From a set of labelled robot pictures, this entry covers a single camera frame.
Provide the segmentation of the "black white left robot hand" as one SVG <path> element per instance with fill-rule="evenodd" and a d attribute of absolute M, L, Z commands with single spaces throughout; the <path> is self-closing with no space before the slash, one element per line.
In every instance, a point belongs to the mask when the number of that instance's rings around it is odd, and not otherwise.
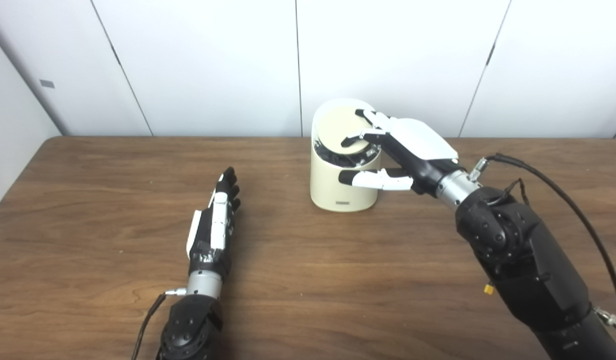
<path fill-rule="evenodd" d="M 186 243 L 189 275 L 212 272 L 224 281 L 230 274 L 229 253 L 236 226 L 236 212 L 241 206 L 237 176 L 228 167 L 219 176 L 210 196 L 209 205 L 193 214 Z"/>

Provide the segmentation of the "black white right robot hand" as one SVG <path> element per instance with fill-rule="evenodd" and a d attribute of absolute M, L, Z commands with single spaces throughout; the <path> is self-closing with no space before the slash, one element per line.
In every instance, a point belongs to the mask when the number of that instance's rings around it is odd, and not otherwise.
<path fill-rule="evenodd" d="M 414 191 L 438 198 L 443 178 L 464 168 L 458 164 L 458 153 L 426 123 L 415 119 L 390 117 L 382 112 L 356 109 L 370 129 L 349 135 L 343 148 L 357 141 L 378 145 L 398 168 L 380 170 L 342 170 L 338 181 L 343 185 L 381 189 L 384 191 Z"/>

